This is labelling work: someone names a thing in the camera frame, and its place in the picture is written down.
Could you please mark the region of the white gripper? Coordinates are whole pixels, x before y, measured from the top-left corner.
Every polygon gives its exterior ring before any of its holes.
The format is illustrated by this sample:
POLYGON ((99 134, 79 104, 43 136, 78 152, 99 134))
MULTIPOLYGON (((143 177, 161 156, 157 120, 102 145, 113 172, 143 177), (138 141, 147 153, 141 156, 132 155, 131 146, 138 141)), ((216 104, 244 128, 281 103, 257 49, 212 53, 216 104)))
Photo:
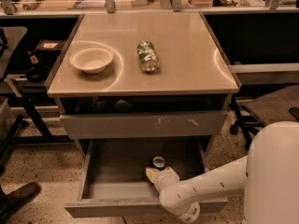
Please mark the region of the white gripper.
POLYGON ((146 176, 158 192, 161 192, 164 188, 179 182, 178 174, 172 167, 166 166, 165 170, 159 171, 158 169, 147 167, 146 176))

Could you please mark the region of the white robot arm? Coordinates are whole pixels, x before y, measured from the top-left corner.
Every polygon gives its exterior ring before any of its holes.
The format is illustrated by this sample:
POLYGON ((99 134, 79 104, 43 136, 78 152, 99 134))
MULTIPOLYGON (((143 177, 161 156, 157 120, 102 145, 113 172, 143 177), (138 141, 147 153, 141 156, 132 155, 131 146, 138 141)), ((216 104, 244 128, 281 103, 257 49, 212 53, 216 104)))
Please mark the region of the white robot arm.
POLYGON ((181 181, 170 167, 148 167, 161 206, 185 223, 200 214, 200 203, 244 194, 243 224, 299 224, 299 122, 262 128, 248 155, 181 181))

